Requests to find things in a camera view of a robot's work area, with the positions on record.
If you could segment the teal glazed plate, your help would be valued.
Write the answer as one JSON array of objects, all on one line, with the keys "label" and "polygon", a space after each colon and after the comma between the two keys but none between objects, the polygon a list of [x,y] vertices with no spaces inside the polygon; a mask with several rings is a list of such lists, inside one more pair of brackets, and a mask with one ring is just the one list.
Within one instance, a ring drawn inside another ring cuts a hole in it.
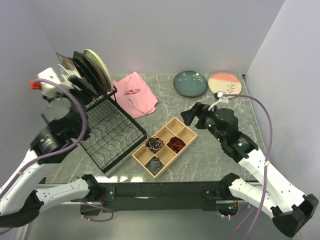
[{"label": "teal glazed plate", "polygon": [[182,96],[196,98],[205,93],[208,83],[199,72],[187,70],[174,77],[173,87]]}]

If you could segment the pink and cream plate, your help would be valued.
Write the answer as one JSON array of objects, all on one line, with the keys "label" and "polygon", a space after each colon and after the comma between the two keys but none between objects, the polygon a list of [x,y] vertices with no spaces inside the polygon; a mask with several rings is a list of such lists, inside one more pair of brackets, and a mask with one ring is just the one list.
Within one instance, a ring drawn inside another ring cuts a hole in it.
[{"label": "pink and cream plate", "polygon": [[207,81],[209,89],[213,93],[224,92],[226,94],[240,94],[242,84],[240,80],[226,72],[217,72],[211,75]]}]

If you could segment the white deep plate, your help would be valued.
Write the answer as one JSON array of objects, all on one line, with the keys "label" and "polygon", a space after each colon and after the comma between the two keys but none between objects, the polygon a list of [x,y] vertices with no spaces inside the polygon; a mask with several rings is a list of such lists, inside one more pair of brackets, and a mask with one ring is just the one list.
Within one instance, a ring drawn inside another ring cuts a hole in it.
[{"label": "white deep plate", "polygon": [[62,83],[68,81],[72,76],[61,64],[54,67],[54,72]]}]

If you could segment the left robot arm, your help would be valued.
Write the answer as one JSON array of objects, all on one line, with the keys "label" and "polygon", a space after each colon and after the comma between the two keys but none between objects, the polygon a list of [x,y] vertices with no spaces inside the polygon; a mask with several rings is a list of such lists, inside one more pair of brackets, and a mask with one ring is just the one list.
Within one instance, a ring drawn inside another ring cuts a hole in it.
[{"label": "left robot arm", "polygon": [[59,92],[50,98],[42,114],[47,126],[32,141],[23,161],[0,189],[1,228],[19,228],[59,204],[73,200],[91,202],[101,195],[102,189],[91,174],[57,187],[36,189],[80,141],[90,137],[85,105],[98,93],[84,77],[71,76],[67,82],[71,83],[70,90],[52,79],[39,78],[30,83],[32,87],[46,83]]}]

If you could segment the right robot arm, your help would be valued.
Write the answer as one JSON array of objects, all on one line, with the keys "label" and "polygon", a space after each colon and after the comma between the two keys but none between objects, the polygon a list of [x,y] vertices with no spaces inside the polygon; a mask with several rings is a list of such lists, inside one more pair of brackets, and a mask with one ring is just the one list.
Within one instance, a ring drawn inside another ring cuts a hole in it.
[{"label": "right robot arm", "polygon": [[180,115],[187,126],[191,125],[194,118],[198,118],[195,127],[208,130],[219,141],[223,152],[263,186],[259,189],[238,175],[229,173],[220,181],[219,193],[222,198],[240,198],[260,208],[272,219],[275,227],[289,238],[294,237],[312,218],[319,200],[291,184],[271,163],[265,163],[262,150],[239,130],[238,118],[233,110],[197,102]]}]

